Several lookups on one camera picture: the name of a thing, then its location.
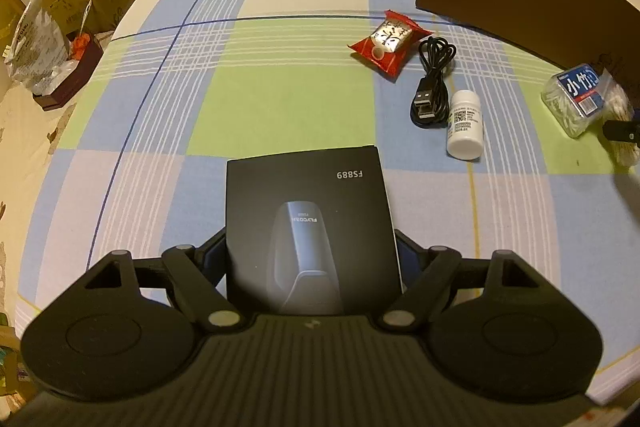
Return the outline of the blue cotton swab box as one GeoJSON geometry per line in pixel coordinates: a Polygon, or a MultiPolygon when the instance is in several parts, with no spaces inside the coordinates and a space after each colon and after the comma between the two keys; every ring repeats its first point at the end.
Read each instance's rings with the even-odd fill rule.
{"type": "Polygon", "coordinates": [[[634,118],[634,108],[612,74],[606,68],[599,74],[589,64],[553,75],[540,97],[572,139],[579,138],[598,121],[632,121],[634,118]]]}

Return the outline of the black shaver box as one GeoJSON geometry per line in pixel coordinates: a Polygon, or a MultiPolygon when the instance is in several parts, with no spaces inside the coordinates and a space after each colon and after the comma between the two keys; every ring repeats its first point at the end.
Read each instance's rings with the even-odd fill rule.
{"type": "Polygon", "coordinates": [[[229,161],[224,221],[227,296],[241,309],[363,314],[402,293],[373,145],[229,161]]]}

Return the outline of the red snack packet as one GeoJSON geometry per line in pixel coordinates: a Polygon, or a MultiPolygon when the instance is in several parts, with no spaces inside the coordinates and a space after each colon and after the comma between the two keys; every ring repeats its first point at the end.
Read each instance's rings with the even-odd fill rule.
{"type": "Polygon", "coordinates": [[[373,64],[382,74],[396,79],[404,67],[410,49],[433,33],[417,22],[393,10],[366,38],[348,46],[356,55],[373,64]]]}

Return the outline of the white pill bottle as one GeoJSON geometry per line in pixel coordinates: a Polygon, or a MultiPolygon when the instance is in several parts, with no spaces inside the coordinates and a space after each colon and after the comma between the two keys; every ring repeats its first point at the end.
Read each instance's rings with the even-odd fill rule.
{"type": "Polygon", "coordinates": [[[471,90],[458,90],[451,97],[447,129],[447,153],[460,160],[477,160],[484,150],[480,98],[471,90]]]}

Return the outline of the checked table cloth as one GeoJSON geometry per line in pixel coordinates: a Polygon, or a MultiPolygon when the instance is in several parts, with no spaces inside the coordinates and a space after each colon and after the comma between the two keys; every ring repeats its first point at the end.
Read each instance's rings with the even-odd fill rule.
{"type": "Polygon", "coordinates": [[[47,163],[14,324],[107,251],[208,239],[229,159],[373,144],[397,228],[468,257],[516,251],[591,317],[604,340],[591,393],[605,399],[639,377],[639,179],[594,134],[563,132],[540,97],[553,72],[414,0],[137,0],[47,163]],[[350,54],[388,10],[457,47],[449,86],[482,103],[476,164],[413,126],[418,60],[390,81],[350,54]]]}

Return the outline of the white plastic bag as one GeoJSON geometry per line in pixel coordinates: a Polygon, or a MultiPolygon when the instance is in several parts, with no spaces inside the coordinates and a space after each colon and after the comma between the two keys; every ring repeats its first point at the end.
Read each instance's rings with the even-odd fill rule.
{"type": "Polygon", "coordinates": [[[79,64],[43,0],[29,0],[3,58],[9,78],[35,96],[51,94],[79,64]]]}

